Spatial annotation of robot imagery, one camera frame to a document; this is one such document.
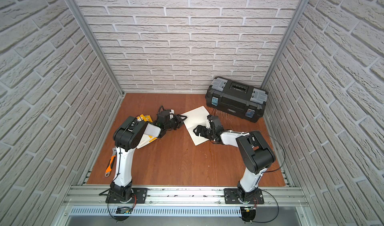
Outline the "yellow cover notebook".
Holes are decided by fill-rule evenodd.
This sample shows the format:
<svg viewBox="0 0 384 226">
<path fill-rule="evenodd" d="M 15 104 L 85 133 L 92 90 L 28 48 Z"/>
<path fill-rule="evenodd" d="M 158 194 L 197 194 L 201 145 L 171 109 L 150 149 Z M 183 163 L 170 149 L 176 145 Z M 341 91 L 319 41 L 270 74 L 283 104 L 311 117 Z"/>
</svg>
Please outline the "yellow cover notebook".
<svg viewBox="0 0 384 226">
<path fill-rule="evenodd" d="M 139 121 L 145 121 L 145 122 L 150 122 L 150 123 L 153 122 L 153 120 L 152 120 L 150 115 L 143 115 L 143 114 L 141 114 L 141 115 L 137 116 L 137 119 Z"/>
<path fill-rule="evenodd" d="M 148 144 L 150 144 L 151 142 L 155 141 L 157 138 L 156 137 L 152 137 L 152 136 L 148 136 L 146 134 L 143 134 L 137 148 L 140 149 Z"/>
</svg>

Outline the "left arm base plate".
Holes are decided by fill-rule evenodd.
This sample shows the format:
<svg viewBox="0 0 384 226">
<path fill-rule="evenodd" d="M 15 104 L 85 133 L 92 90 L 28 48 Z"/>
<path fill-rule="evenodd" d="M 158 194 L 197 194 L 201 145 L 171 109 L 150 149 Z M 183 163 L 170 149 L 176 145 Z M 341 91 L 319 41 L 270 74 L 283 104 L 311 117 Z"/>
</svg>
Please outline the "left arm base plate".
<svg viewBox="0 0 384 226">
<path fill-rule="evenodd" d="M 109 189 L 106 203 L 110 204 L 144 204 L 148 193 L 148 188 L 117 187 Z"/>
</svg>

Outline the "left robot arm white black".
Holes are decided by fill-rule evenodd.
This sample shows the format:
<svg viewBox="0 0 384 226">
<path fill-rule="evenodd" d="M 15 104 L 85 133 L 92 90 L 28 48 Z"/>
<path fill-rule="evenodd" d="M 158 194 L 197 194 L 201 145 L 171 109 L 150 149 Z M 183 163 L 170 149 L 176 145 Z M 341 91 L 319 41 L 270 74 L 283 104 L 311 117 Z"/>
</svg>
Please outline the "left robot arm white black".
<svg viewBox="0 0 384 226">
<path fill-rule="evenodd" d="M 132 164 L 136 148 L 144 135 L 162 138 L 168 131 L 183 126 L 187 116 L 160 107 L 152 123 L 143 116 L 128 117 L 115 131 L 113 140 L 117 148 L 117 168 L 110 184 L 110 194 L 121 202 L 128 202 L 132 195 Z"/>
</svg>

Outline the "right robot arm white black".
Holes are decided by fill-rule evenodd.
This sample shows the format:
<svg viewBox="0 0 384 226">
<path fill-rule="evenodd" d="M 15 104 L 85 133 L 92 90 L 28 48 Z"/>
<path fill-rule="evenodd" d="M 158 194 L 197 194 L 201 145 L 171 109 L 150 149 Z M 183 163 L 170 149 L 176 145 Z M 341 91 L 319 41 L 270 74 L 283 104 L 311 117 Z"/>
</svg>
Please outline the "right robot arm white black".
<svg viewBox="0 0 384 226">
<path fill-rule="evenodd" d="M 235 132 L 225 130 L 218 116 L 207 116 L 206 126 L 198 125 L 193 132 L 214 143 L 237 147 L 246 166 L 238 183 L 237 195 L 242 202 L 250 201 L 259 188 L 259 182 L 276 156 L 259 131 Z"/>
</svg>

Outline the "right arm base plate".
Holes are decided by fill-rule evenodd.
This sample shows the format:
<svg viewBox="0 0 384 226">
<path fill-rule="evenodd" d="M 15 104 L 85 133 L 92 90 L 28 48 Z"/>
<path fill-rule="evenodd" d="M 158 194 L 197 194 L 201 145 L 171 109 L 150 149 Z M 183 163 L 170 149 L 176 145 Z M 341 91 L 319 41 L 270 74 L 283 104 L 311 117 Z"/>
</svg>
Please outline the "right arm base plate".
<svg viewBox="0 0 384 226">
<path fill-rule="evenodd" d="M 248 193 L 244 192 L 240 188 L 225 188 L 224 197 L 226 204 L 263 205 L 265 203 L 264 196 L 260 188 L 254 189 Z"/>
</svg>

